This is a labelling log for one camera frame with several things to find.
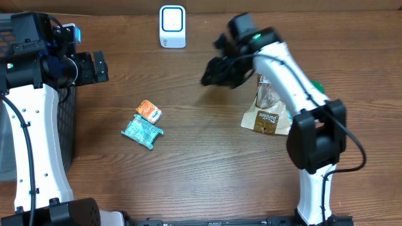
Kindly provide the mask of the brown pastry bag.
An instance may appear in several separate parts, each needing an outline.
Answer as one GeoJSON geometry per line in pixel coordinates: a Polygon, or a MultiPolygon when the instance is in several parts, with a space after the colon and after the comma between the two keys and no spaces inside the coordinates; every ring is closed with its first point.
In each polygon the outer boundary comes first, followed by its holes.
{"type": "Polygon", "coordinates": [[[269,80],[257,75],[254,102],[242,117],[241,126],[268,135],[287,136],[292,121],[286,113],[286,104],[280,99],[269,80]]]}

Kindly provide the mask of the orange snack packet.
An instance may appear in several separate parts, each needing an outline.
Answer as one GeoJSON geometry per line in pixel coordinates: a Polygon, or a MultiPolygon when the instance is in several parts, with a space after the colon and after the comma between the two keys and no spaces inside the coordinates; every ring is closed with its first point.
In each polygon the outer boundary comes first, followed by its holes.
{"type": "Polygon", "coordinates": [[[161,109],[148,100],[143,100],[136,108],[136,111],[152,124],[156,124],[163,115],[161,109]]]}

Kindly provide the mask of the teal white snack packet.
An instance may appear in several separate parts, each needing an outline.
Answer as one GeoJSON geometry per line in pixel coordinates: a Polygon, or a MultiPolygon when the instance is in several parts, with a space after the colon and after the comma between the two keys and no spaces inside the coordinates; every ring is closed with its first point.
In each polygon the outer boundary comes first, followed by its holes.
{"type": "Polygon", "coordinates": [[[134,119],[129,122],[124,131],[121,131],[121,134],[152,150],[155,139],[164,132],[139,114],[135,114],[134,119]]]}

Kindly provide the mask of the green lid jar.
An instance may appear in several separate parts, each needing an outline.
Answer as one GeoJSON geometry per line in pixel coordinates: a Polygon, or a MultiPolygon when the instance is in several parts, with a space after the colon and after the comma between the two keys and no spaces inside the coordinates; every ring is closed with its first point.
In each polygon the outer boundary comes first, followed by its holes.
{"type": "Polygon", "coordinates": [[[323,85],[322,85],[320,82],[318,82],[318,81],[316,81],[316,80],[313,80],[313,81],[311,81],[311,83],[312,83],[313,86],[314,86],[316,89],[318,89],[322,94],[325,93],[325,89],[324,89],[323,85]]]}

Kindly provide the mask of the green white tissue pack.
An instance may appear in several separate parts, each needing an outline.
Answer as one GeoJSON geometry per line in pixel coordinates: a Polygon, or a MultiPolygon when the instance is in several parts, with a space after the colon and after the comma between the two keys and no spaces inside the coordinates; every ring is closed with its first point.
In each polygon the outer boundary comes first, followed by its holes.
{"type": "Polygon", "coordinates": [[[286,113],[287,113],[287,116],[288,116],[289,120],[293,121],[293,117],[291,116],[291,113],[290,113],[290,111],[288,109],[286,109],[286,113]]]}

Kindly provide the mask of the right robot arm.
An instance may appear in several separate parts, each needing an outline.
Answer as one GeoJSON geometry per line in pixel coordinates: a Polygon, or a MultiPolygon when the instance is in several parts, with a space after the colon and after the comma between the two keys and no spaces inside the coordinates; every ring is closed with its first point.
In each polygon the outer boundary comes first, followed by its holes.
{"type": "Polygon", "coordinates": [[[231,37],[221,35],[214,42],[221,54],[208,62],[202,85],[234,89],[250,71],[260,73],[293,120],[286,149],[300,170],[300,201],[291,223],[347,225],[349,218],[336,217],[330,209],[332,177],[346,145],[343,103],[329,100],[309,81],[274,28],[259,29],[248,13],[233,17],[227,27],[231,37]]]}

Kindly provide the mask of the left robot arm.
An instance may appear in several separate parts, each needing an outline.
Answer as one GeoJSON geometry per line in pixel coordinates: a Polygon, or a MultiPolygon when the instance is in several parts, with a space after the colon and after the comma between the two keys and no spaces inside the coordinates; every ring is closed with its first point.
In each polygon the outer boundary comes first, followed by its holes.
{"type": "Polygon", "coordinates": [[[2,225],[126,225],[121,212],[76,200],[63,167],[58,135],[61,89],[108,81],[101,51],[76,51],[74,24],[46,13],[1,15],[1,100],[16,158],[15,213],[2,225]]]}

